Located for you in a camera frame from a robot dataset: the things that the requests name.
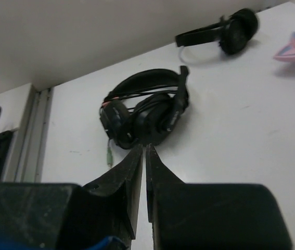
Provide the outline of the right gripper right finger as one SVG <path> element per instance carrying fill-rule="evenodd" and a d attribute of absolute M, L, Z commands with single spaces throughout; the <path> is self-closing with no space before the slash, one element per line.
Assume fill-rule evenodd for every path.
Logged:
<path fill-rule="evenodd" d="M 149 144 L 146 147 L 146 191 L 147 191 L 147 210 L 148 221 L 153 223 L 153 204 L 156 197 L 157 184 L 184 183 L 175 175 L 160 159 L 156 148 Z"/>

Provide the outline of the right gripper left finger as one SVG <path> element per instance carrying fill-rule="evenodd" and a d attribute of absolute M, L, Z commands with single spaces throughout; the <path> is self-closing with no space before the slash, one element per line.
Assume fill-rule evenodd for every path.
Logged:
<path fill-rule="evenodd" d="M 143 147 L 135 146 L 116 166 L 83 187 L 93 195 L 96 230 L 136 239 L 143 171 Z"/>

